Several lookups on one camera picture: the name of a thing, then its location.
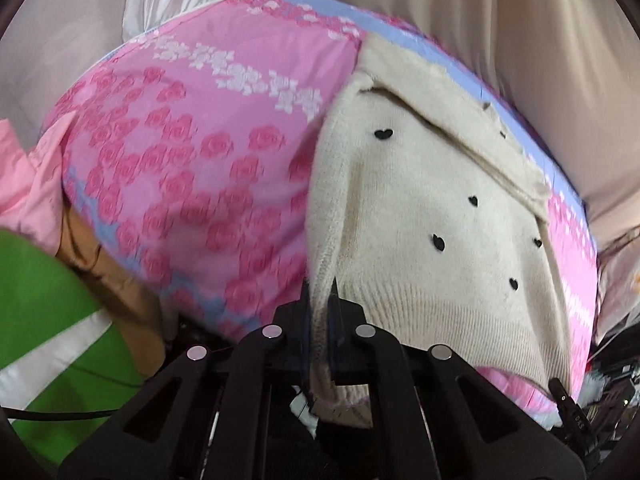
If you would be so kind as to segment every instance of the white stripe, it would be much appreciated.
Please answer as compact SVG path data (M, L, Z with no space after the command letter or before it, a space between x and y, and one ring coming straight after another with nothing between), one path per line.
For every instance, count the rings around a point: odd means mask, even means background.
M107 313L99 310L0 370L0 405L25 410L110 325Z

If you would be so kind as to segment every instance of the green fabric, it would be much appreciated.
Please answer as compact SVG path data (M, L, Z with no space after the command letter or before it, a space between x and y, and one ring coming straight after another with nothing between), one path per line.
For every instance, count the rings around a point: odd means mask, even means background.
M61 262L28 241L0 231L0 369L99 308ZM142 378L120 333L111 326L30 405L35 412L119 408ZM60 464L104 420L16 420L18 436L34 454Z

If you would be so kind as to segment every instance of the green and white fabric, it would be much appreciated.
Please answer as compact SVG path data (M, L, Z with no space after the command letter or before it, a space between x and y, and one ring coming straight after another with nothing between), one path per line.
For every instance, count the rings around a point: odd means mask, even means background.
M142 378L108 315L78 277L0 231L0 405L34 412L119 408ZM31 452L59 464L104 419L13 421Z

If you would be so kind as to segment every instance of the sweater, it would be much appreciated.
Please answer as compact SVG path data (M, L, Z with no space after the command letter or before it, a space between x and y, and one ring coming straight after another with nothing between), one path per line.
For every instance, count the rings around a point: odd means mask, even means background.
M322 126L306 236L312 391L327 406L326 305L342 298L405 345L446 344L548 395L570 390L570 334L549 241L549 189L491 107L446 70L379 36L364 41Z

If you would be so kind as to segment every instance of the silver screw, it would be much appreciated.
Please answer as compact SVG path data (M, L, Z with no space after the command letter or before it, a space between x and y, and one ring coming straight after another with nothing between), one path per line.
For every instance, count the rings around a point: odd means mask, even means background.
M436 345L431 349L431 355L438 361L446 361L447 359L451 359L453 352L448 346Z
M262 329L262 335L269 339L275 339L282 335L282 328L278 325L267 325Z
M356 327L356 334L360 337L373 337L376 335L376 329L371 325L358 325Z
M200 361L207 356L207 349L204 346L192 346L187 350L187 357L192 361Z

